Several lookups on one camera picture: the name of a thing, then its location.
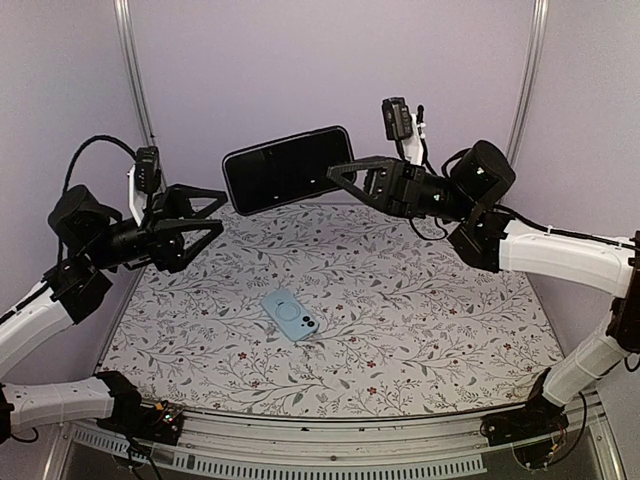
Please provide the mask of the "black phone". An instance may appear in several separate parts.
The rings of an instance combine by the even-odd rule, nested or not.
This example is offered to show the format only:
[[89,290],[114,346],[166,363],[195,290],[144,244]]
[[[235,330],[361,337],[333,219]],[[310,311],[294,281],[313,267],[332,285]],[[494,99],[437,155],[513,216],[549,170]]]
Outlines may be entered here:
[[328,169],[353,161],[347,130],[333,125],[230,152],[222,171],[235,211],[249,216],[338,191]]

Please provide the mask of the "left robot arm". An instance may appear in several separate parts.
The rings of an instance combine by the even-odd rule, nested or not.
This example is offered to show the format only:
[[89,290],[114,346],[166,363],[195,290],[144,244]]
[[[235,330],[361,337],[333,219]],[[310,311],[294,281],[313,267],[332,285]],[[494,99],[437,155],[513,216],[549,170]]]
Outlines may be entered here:
[[[222,222],[210,216],[227,200],[223,191],[176,184],[148,196],[136,220],[99,203],[84,185],[70,188],[48,218],[68,255],[2,315],[1,371],[97,311],[112,286],[108,272],[149,264],[167,273],[183,271],[222,233]],[[180,432],[175,416],[144,406],[139,390],[117,371],[68,383],[1,385],[2,440],[79,419],[171,445]]]

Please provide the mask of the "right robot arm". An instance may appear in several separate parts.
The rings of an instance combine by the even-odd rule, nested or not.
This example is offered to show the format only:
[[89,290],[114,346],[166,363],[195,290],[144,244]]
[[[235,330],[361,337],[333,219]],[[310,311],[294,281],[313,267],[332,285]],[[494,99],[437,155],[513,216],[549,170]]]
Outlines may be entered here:
[[422,165],[373,156],[332,166],[327,176],[389,216],[455,223],[447,240],[468,266],[517,271],[593,287],[613,297],[611,312],[564,360],[541,374],[517,427],[537,436],[582,389],[639,351],[639,240],[543,227],[500,204],[515,181],[503,153],[480,140],[438,175]]

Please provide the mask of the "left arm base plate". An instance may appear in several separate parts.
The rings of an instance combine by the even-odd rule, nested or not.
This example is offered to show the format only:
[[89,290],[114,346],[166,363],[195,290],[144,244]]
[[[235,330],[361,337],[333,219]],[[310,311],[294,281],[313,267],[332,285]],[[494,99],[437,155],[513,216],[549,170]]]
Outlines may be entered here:
[[109,418],[96,421],[97,426],[125,437],[176,446],[184,425],[183,409],[163,401],[154,406],[114,411]]

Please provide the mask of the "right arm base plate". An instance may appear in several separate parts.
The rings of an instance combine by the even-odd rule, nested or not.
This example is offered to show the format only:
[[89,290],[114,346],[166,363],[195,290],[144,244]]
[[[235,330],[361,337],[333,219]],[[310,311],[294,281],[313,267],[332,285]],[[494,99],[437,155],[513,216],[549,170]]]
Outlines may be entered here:
[[554,433],[568,426],[563,407],[526,404],[514,410],[483,416],[479,431],[490,446],[498,446]]

